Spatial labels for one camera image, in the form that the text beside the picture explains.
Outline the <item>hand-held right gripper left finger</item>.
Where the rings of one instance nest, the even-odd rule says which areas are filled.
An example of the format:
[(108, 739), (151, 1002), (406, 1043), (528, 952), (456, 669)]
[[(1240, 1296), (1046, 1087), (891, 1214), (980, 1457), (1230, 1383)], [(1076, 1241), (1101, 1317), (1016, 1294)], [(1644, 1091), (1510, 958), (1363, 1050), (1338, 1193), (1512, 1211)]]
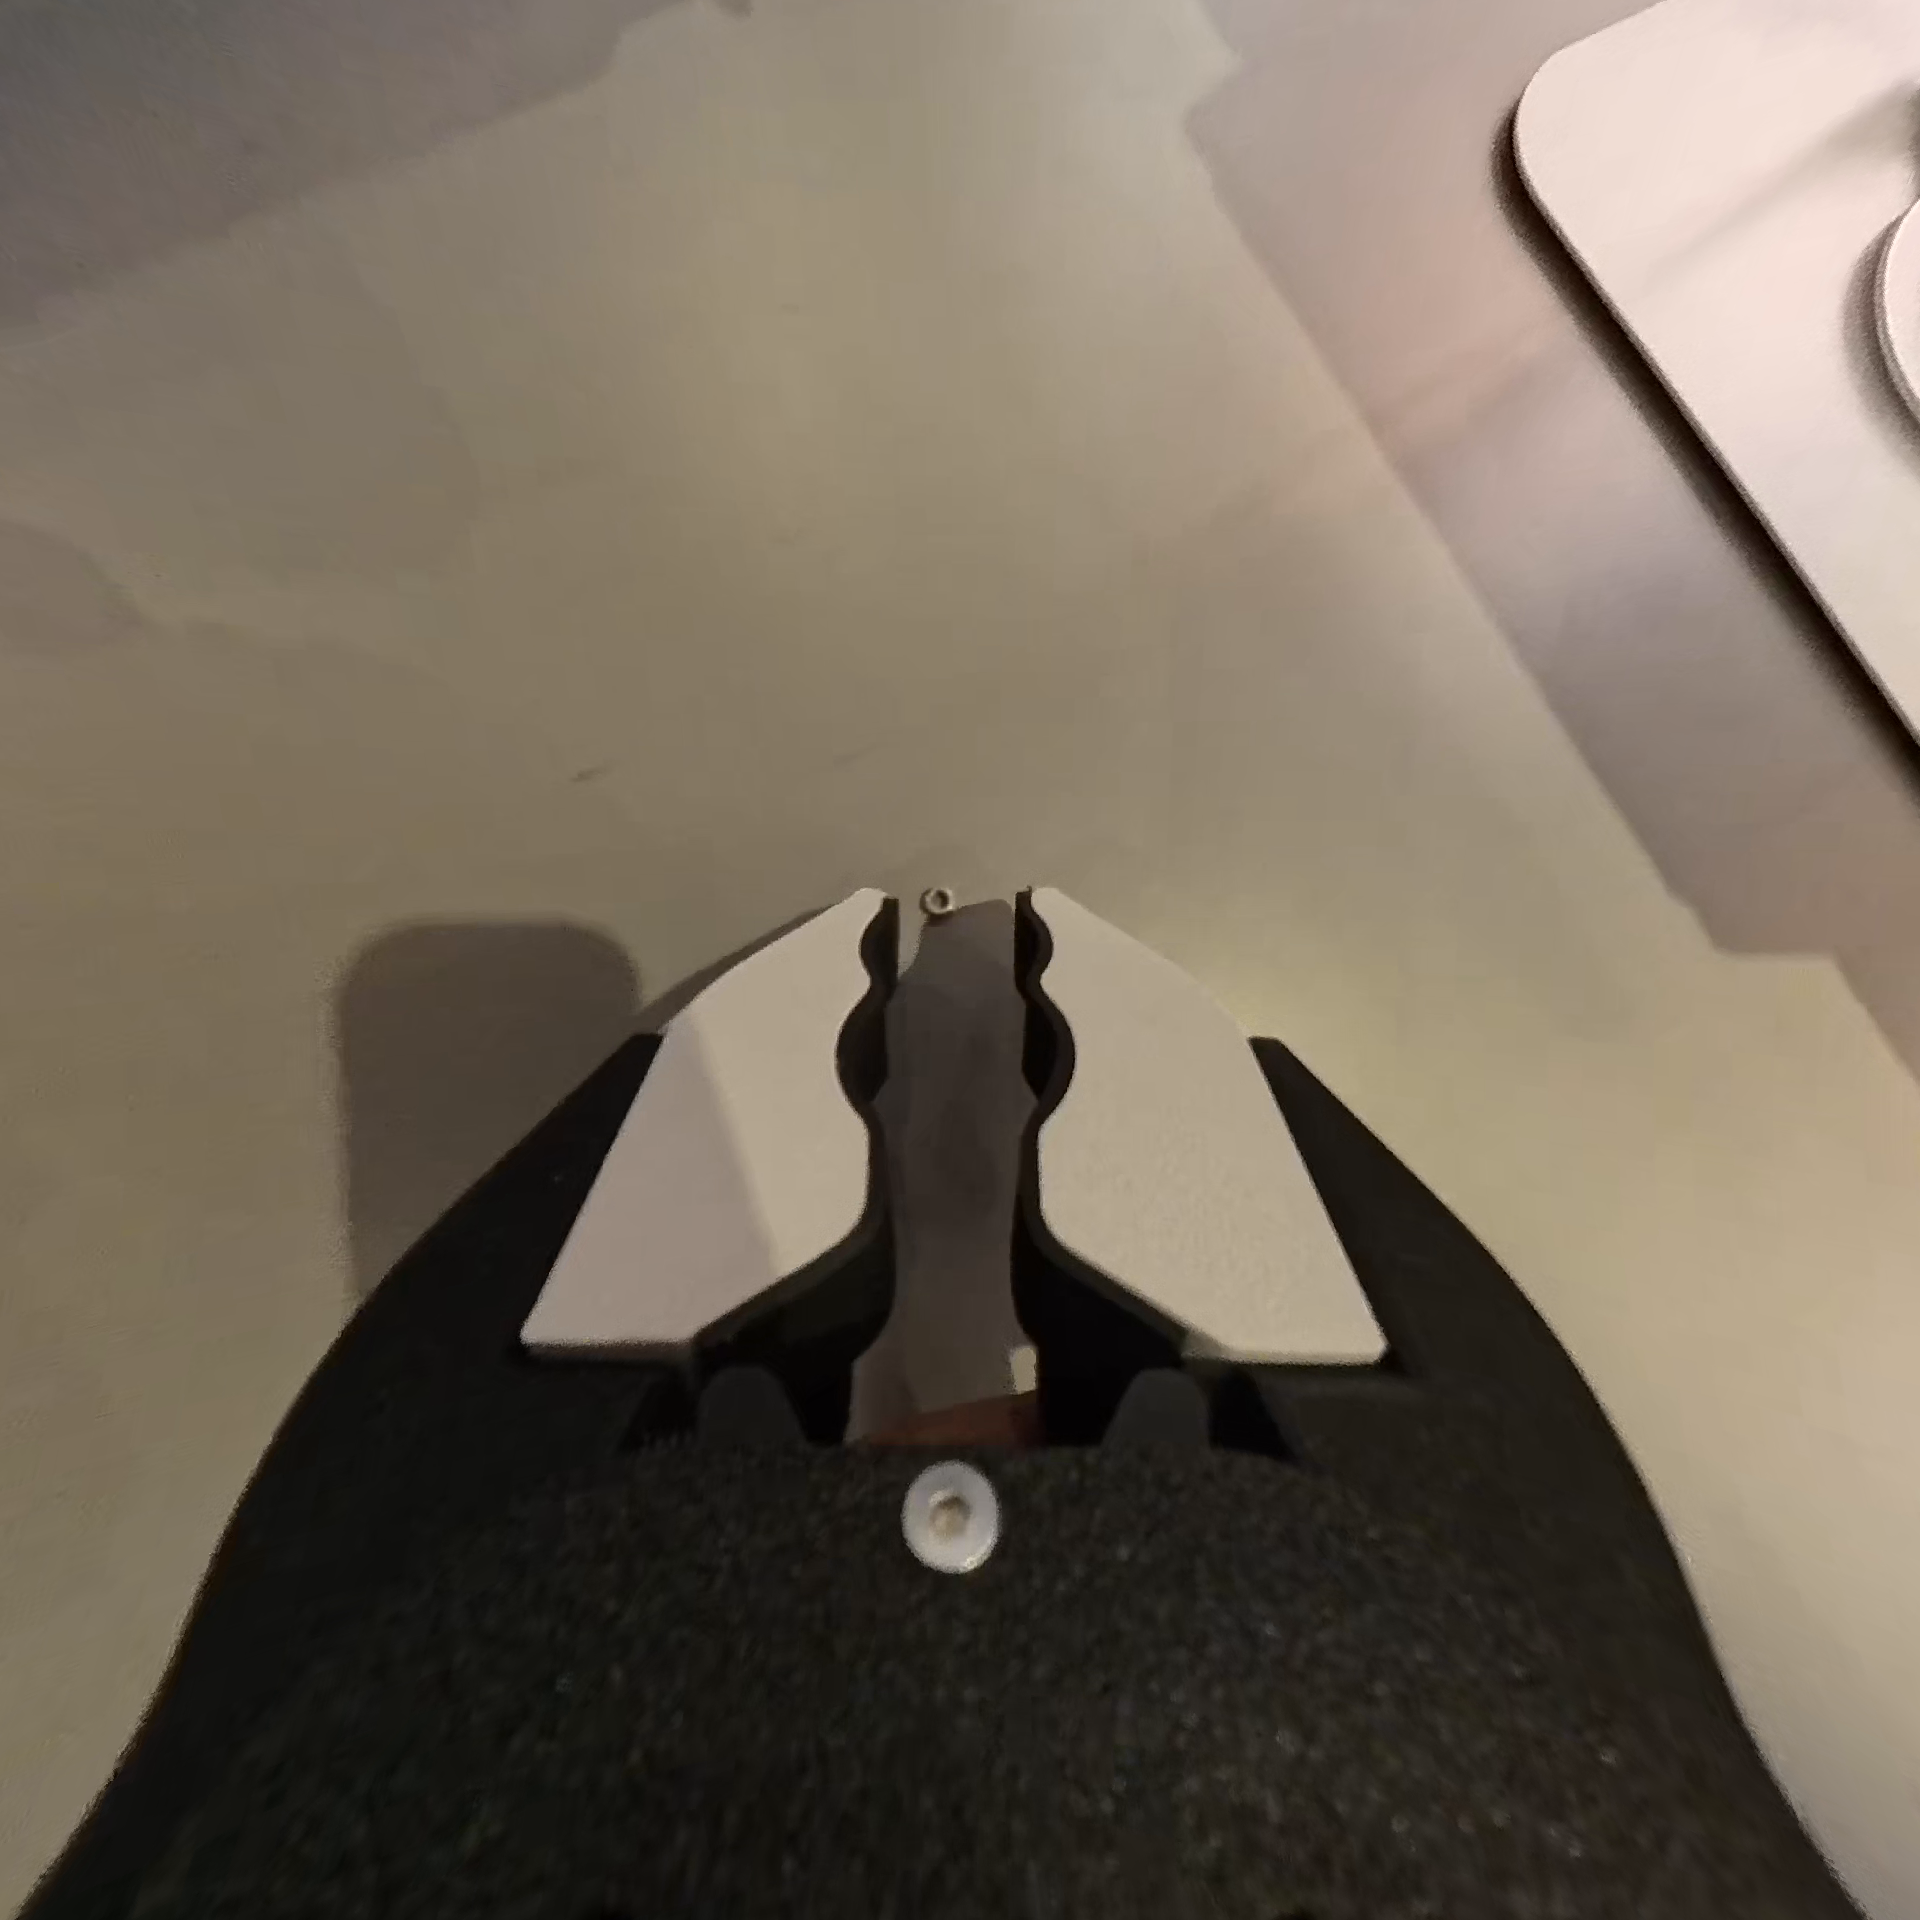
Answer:
[(876, 1203), (844, 1073), (899, 965), (899, 902), (857, 889), (711, 976), (661, 1045), (520, 1325), (536, 1358), (696, 1363)]

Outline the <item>white metal display stand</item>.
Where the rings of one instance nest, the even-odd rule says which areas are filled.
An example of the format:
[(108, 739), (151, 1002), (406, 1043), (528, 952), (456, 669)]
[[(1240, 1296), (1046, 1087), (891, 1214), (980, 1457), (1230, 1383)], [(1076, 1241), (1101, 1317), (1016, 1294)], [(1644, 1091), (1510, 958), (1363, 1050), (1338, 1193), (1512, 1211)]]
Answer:
[(1512, 151), (1917, 732), (1917, 4), (1653, 4), (1543, 61)]

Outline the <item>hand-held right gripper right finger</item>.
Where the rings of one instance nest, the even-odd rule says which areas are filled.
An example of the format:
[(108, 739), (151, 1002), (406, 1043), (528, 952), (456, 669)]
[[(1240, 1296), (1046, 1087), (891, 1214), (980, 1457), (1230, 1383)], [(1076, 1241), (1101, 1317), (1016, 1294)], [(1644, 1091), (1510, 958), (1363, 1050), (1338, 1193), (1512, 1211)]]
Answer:
[(1356, 1260), (1229, 1006), (1063, 889), (1018, 911), (1040, 1246), (1186, 1355), (1382, 1363)]

